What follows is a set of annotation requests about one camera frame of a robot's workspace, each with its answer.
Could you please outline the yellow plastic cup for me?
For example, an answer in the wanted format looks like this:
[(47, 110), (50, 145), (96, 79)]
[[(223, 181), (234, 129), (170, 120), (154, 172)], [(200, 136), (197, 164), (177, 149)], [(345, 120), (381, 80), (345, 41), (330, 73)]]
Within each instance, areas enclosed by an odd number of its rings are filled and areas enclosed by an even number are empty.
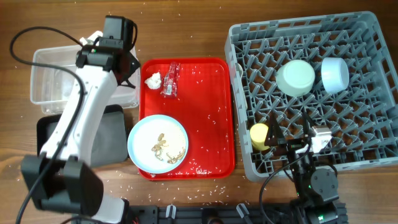
[(257, 149), (258, 151), (266, 151), (270, 148), (269, 146), (266, 146), (264, 144), (268, 130), (269, 127), (263, 123), (257, 123), (251, 127), (249, 133), (250, 133), (252, 147)]

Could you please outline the white tissue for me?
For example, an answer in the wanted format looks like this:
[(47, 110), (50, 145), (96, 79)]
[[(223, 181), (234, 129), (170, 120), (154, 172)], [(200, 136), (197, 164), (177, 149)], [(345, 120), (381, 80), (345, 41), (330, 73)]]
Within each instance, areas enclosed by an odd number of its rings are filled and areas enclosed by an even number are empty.
[(162, 84), (161, 75), (159, 72), (153, 73), (151, 77), (146, 79), (144, 83), (148, 86), (151, 90), (157, 90), (160, 88)]

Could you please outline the mint green bowl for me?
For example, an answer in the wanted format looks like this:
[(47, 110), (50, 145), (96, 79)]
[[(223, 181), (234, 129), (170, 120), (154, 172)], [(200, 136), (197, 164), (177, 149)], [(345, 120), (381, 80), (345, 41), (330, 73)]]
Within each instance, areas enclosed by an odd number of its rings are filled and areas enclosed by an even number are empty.
[(313, 67), (304, 60), (292, 60), (281, 66), (275, 75), (279, 90), (294, 97), (310, 92), (315, 81)]

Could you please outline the red snack wrapper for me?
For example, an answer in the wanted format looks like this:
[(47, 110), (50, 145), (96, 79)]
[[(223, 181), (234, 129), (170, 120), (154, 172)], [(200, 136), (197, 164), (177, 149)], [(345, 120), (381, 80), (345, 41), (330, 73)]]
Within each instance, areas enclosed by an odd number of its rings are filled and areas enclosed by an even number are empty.
[(172, 62), (163, 80), (161, 95), (175, 98), (178, 91), (178, 78), (180, 74), (180, 63)]

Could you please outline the small light blue saucer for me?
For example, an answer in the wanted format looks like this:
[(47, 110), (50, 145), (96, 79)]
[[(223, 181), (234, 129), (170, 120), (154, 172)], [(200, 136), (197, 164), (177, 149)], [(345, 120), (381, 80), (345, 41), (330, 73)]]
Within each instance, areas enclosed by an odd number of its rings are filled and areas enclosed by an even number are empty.
[(348, 87), (349, 70), (342, 58), (324, 58), (321, 64), (321, 76), (323, 87), (329, 94), (338, 93)]

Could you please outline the large light blue plate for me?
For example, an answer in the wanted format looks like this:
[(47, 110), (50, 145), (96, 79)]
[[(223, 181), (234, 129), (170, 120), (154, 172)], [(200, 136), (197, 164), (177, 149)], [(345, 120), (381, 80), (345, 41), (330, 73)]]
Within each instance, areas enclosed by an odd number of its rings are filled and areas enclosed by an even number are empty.
[[(160, 133), (167, 135), (182, 135), (186, 140), (187, 151), (181, 161), (168, 164), (155, 158), (151, 151)], [(162, 114), (155, 114), (140, 120), (129, 133), (127, 150), (133, 163), (144, 172), (164, 174), (176, 169), (182, 164), (189, 148), (188, 135), (184, 127), (174, 118)]]

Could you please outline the peanut shells and rice pile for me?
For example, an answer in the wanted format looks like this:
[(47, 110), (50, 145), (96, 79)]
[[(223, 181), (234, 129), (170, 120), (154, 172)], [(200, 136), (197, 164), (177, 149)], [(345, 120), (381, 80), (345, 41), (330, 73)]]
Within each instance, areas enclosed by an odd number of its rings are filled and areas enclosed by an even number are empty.
[(168, 164), (176, 164), (183, 159), (187, 151), (186, 143), (182, 135), (160, 133), (151, 151), (156, 159)]

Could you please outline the white plastic spoon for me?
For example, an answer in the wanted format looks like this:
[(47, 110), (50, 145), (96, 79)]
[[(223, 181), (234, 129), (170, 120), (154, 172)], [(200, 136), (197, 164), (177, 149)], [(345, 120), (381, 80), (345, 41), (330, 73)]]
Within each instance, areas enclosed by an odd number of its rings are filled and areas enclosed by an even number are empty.
[[(237, 71), (237, 76), (239, 77), (239, 80), (242, 81), (242, 77), (243, 77), (243, 68), (239, 63), (236, 63), (236, 71)], [(248, 109), (248, 104), (246, 99), (244, 99), (244, 103), (245, 103), (245, 109)]]

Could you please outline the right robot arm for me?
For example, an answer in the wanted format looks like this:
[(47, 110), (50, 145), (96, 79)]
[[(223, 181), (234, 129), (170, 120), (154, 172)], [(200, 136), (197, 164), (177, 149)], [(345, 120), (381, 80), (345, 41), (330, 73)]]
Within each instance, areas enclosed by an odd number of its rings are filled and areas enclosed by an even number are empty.
[(267, 184), (279, 172), (289, 168), (298, 198), (290, 202), (291, 218), (298, 223), (332, 223), (339, 218), (335, 201), (338, 195), (338, 172), (333, 164), (329, 169), (317, 168), (313, 155), (320, 152), (331, 141), (332, 133), (328, 126), (317, 125), (306, 113), (302, 113), (303, 136), (298, 139), (286, 139), (275, 116), (269, 118), (265, 146), (274, 146), (277, 152), (285, 154), (288, 163), (274, 171), (262, 184), (259, 192), (260, 211), (267, 216), (262, 201)]

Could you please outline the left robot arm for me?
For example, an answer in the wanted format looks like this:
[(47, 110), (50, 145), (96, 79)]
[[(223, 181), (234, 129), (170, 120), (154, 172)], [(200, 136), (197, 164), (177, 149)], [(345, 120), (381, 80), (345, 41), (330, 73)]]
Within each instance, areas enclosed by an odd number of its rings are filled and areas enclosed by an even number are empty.
[(122, 16), (107, 16), (103, 35), (82, 45), (76, 55), (75, 85), (61, 118), (38, 156), (27, 155), (21, 172), (26, 202), (39, 210), (69, 213), (70, 220), (133, 223), (126, 199), (104, 191), (91, 170), (91, 150), (103, 112), (119, 86), (131, 86), (140, 67), (133, 56), (138, 28)]

